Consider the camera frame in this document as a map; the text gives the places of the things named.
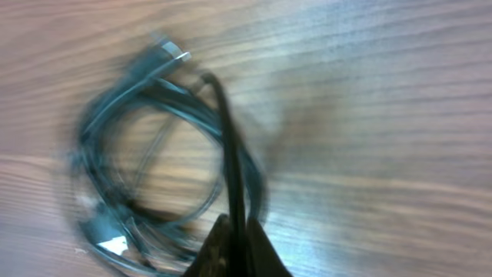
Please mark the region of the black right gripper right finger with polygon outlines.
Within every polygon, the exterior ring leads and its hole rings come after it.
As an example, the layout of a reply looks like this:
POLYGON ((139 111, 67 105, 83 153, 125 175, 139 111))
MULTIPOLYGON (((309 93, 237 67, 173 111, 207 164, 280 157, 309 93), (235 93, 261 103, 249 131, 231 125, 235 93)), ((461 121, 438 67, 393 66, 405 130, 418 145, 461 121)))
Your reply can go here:
POLYGON ((248 239, 248 267, 252 276, 292 277, 257 219, 247 220, 246 236, 248 239))

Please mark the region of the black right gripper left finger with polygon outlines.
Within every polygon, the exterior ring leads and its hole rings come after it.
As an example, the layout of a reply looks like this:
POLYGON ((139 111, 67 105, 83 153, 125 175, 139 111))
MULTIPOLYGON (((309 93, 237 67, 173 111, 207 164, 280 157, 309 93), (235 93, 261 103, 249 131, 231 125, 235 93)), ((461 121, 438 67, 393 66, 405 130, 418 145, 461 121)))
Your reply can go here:
POLYGON ((196 259, 182 277, 226 277, 228 274, 231 224, 225 214, 219 215, 205 239, 196 259))

